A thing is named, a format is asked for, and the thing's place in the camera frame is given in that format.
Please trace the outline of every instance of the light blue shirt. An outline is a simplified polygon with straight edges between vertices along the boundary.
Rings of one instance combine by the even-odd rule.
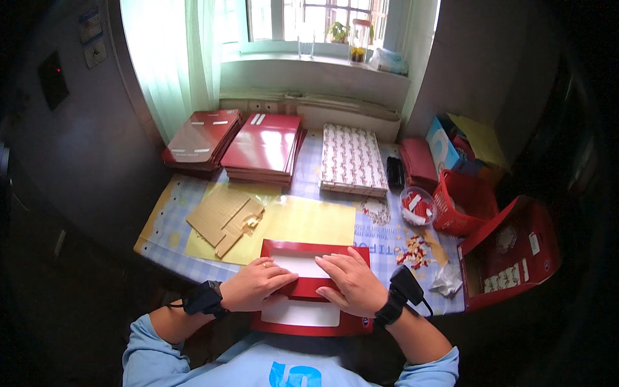
[[[302,337],[254,332],[215,362],[194,370],[173,346],[159,338],[150,317],[131,324],[123,354],[124,386],[376,386],[342,367],[345,337]],[[406,363],[396,387],[454,386],[459,353],[454,347],[443,358],[426,364]]]

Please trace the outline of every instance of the green curtain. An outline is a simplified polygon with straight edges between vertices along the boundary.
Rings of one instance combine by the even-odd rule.
[[[223,0],[121,0],[131,61],[165,143],[219,107]]]

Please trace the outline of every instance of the patterned paper stack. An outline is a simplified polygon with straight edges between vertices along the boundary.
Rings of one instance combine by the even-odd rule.
[[[385,197],[387,179],[374,132],[324,125],[320,188]]]

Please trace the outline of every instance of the hand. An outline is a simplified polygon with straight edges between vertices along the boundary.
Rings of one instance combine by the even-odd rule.
[[[231,279],[219,286],[221,305],[229,311],[262,310],[273,303],[287,300],[284,295],[271,295],[277,289],[296,281],[298,274],[279,267],[273,258],[255,259]]]
[[[316,257],[316,264],[324,270],[342,293],[319,287],[316,293],[336,304],[344,312],[374,318],[377,311],[387,303],[389,291],[376,278],[356,250],[349,247],[348,255],[331,254]]]

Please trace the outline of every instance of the blue checkered tablecloth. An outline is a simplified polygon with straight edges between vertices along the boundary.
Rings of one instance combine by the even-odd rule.
[[[386,199],[373,199],[321,191],[318,187],[321,155],[322,133],[310,131],[298,155],[292,186],[290,189],[282,190],[282,194],[356,206],[355,244],[370,248],[370,267],[376,277],[388,286],[389,278],[397,268],[398,251],[406,251],[405,239],[411,237],[414,232],[400,215],[400,192],[389,192]],[[383,162],[386,163],[388,156],[398,156],[397,147],[381,145],[381,155]],[[224,171],[217,178],[217,182],[226,183],[227,181],[228,177]],[[184,253],[191,231],[191,226],[185,218],[202,201],[208,182],[175,175],[171,183],[173,188],[170,198],[164,204],[163,209],[158,211],[152,233],[140,247],[140,254],[196,283],[209,279],[219,281],[229,279],[238,272],[239,265],[209,261]],[[461,239],[442,233],[436,233],[435,238],[449,255],[449,264],[457,265],[457,244]],[[428,251],[428,257],[432,258],[430,251]],[[450,298],[428,291],[439,269],[436,261],[431,260],[428,267],[422,266],[416,271],[417,280],[424,289],[426,300],[436,315],[464,311],[462,288]],[[422,303],[415,309],[421,315],[429,314]]]

